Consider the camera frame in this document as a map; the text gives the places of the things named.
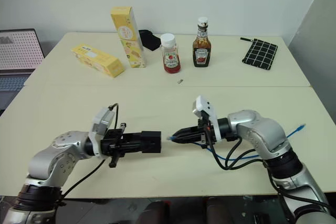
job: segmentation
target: yellow snack box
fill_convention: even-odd
[[[81,44],[71,51],[75,53],[76,58],[81,63],[106,73],[109,76],[116,77],[124,72],[124,67],[118,58],[86,44]]]
[[[143,46],[131,6],[114,7],[111,17],[132,68],[144,68]]]

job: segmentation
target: ketchup label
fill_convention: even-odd
[[[206,48],[195,48],[197,64],[205,64],[209,51]]]
[[[167,68],[177,67],[179,65],[178,60],[175,52],[166,52],[164,54],[164,64]]]

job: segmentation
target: brown sauce bottle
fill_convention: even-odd
[[[194,66],[204,68],[209,65],[211,54],[211,43],[208,39],[208,18],[198,18],[197,38],[193,42]]]

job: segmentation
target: sauce bottle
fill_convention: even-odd
[[[210,61],[211,43],[208,39],[208,18],[198,18],[197,38],[193,42],[193,61],[195,67],[207,67]]]
[[[178,48],[173,34],[163,34],[160,37],[164,70],[177,73],[181,69]]]

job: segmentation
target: black pouch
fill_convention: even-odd
[[[158,49],[161,45],[160,38],[153,35],[149,30],[139,30],[142,45],[151,51]]]
[[[257,68],[270,70],[278,46],[260,39],[240,39],[252,42],[252,46],[247,51],[247,54],[242,62]]]

